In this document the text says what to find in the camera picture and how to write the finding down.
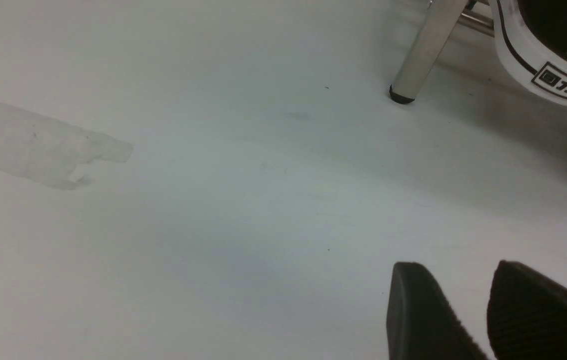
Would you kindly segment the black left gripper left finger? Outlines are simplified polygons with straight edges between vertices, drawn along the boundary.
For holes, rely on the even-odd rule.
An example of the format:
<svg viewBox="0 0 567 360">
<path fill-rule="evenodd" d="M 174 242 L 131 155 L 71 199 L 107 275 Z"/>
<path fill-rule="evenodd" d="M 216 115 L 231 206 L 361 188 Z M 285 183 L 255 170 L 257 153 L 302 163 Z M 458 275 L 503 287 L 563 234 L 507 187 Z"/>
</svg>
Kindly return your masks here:
<svg viewBox="0 0 567 360">
<path fill-rule="evenodd" d="M 418 262 L 393 265 L 386 312 L 390 360 L 487 360 L 436 278 Z"/>
</svg>

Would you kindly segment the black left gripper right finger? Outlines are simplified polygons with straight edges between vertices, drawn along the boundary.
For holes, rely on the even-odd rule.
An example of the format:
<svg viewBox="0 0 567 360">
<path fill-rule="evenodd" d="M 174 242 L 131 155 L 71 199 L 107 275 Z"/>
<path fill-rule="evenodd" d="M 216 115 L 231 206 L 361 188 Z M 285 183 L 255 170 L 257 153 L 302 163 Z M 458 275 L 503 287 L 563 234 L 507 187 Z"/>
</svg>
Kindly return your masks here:
<svg viewBox="0 0 567 360">
<path fill-rule="evenodd" d="M 498 263 L 486 321 L 498 360 L 567 360 L 567 287 L 521 262 Z"/>
</svg>

